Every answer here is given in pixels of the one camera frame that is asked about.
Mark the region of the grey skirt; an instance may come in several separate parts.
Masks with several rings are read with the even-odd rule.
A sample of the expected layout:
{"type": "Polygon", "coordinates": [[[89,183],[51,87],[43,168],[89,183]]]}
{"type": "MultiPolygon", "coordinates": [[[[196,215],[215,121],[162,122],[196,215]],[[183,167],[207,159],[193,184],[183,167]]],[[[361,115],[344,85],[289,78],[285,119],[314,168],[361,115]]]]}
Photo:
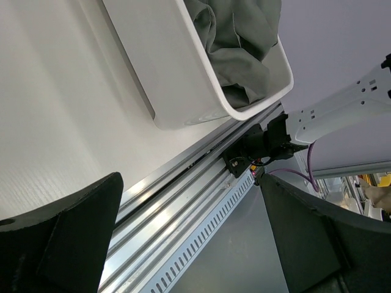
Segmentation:
{"type": "Polygon", "coordinates": [[[228,103],[247,107],[268,95],[263,61],[278,43],[281,1],[185,1],[228,103]]]}

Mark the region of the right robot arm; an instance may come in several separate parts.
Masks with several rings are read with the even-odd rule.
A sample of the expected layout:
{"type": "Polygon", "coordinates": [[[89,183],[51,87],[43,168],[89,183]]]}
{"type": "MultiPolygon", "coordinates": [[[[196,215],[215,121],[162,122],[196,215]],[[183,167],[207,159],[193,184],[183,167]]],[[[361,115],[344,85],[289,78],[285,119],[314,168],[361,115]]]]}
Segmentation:
{"type": "Polygon", "coordinates": [[[261,165],[289,159],[316,140],[368,118],[390,113],[390,56],[339,92],[296,112],[282,113],[265,131],[244,139],[243,155],[261,165]]]}

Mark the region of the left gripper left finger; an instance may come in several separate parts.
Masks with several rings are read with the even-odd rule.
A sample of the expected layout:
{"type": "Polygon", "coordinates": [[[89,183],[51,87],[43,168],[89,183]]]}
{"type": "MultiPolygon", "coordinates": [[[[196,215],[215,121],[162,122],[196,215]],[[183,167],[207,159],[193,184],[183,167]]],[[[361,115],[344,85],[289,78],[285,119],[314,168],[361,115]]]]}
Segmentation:
{"type": "Polygon", "coordinates": [[[1,292],[97,292],[123,193],[114,172],[1,221],[1,292]]]}

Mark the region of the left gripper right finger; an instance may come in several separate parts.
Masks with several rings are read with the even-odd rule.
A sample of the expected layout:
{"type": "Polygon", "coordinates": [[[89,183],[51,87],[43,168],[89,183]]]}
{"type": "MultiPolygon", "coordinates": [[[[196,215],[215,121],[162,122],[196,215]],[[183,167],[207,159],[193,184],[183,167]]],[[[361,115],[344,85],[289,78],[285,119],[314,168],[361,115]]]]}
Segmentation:
{"type": "Polygon", "coordinates": [[[290,292],[390,292],[390,224],[256,179],[290,292]]]}

